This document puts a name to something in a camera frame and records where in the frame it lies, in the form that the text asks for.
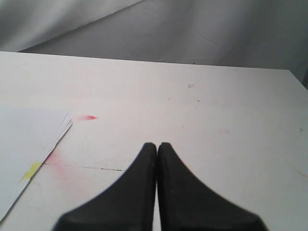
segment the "white table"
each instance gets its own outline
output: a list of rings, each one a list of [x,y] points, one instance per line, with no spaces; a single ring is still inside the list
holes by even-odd
[[[1,231],[50,230],[146,141],[172,143],[201,181],[271,231],[307,230],[308,91],[287,70],[0,52],[3,105],[67,109],[74,125]]]

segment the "white paper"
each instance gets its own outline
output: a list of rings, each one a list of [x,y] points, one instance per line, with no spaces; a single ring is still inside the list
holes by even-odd
[[[0,108],[0,220],[72,126],[67,111]]]

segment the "black rubber tip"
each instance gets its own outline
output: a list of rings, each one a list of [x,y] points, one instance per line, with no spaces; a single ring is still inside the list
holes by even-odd
[[[54,231],[150,231],[156,187],[156,146],[144,144],[106,191],[60,217]]]
[[[162,231],[266,231],[262,220],[206,187],[183,164],[171,144],[157,157]]]

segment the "paper sheet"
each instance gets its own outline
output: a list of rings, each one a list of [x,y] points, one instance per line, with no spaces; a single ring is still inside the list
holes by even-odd
[[[0,108],[0,220],[72,126],[67,111]]]

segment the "yellow highlighter mark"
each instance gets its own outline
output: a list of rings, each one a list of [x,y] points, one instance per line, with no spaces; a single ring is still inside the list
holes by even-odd
[[[26,172],[26,174],[24,175],[24,177],[21,180],[29,180],[31,179],[31,177],[33,177],[33,175],[35,174],[35,172],[37,171],[38,167],[40,166],[40,162],[35,162],[31,168],[29,169],[28,172]]]

